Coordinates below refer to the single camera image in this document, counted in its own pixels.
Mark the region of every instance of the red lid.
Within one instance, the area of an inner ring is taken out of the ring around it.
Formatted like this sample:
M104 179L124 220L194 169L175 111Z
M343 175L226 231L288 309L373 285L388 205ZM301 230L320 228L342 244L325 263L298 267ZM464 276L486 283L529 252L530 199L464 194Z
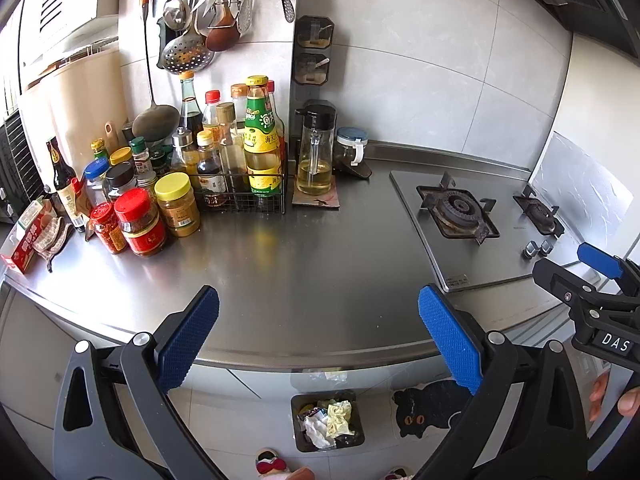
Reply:
M149 193L139 187L128 190L116 200L113 206L116 215L123 222L140 220L149 211L150 207Z
M210 105L220 101L220 90L209 90L204 94L204 102Z
M78 194L82 191L82 182L80 182L77 177L72 177L71 187L74 190L74 193Z
M113 214L113 204L111 202L102 202L96 207L91 209L91 220L94 222L104 222L109 216Z

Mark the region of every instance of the hand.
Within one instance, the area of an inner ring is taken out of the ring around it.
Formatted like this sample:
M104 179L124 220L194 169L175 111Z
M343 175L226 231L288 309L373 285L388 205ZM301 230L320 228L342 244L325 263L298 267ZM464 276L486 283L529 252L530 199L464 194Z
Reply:
M589 420L593 422L600 415L602 410L602 399L607 391L607 383L609 383L609 372L604 372L593 383L593 388L589 395L591 408L589 410ZM623 416L634 416L640 408L640 386L629 390L618 400L618 411Z

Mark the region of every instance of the cardboard box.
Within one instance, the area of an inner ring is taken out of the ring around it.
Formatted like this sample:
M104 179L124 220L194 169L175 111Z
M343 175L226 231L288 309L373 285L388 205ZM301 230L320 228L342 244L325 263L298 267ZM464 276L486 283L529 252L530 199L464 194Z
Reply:
M33 256L33 244L57 215L51 200L34 200L20 215L0 248L0 258L10 269L24 273Z

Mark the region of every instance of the blue lid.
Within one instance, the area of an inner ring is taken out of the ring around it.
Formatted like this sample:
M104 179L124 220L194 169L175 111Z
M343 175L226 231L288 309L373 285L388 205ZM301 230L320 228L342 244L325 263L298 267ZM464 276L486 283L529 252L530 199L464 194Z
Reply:
M105 156L96 158L93 162L90 162L86 168L84 168L84 176L87 178L96 178L101 176L109 169L109 161Z
M353 126L343 126L338 128L338 137L342 137L347 140L367 140L369 139L369 134L364 130L354 128Z

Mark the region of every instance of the blue textured pad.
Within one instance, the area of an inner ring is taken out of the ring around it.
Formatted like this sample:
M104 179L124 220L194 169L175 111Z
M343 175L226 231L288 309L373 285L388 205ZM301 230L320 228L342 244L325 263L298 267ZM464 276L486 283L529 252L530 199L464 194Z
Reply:
M604 274L610 280L615 280L622 276L619 261L586 242L580 244L578 247L578 259L582 263L590 266L591 269L595 269L600 274Z
M420 291L418 312L453 378L460 386L468 388L471 394L475 395L482 382L480 355L447 306L429 285Z
M162 393L182 384L220 312L220 299L210 288L191 309L158 356L158 387Z

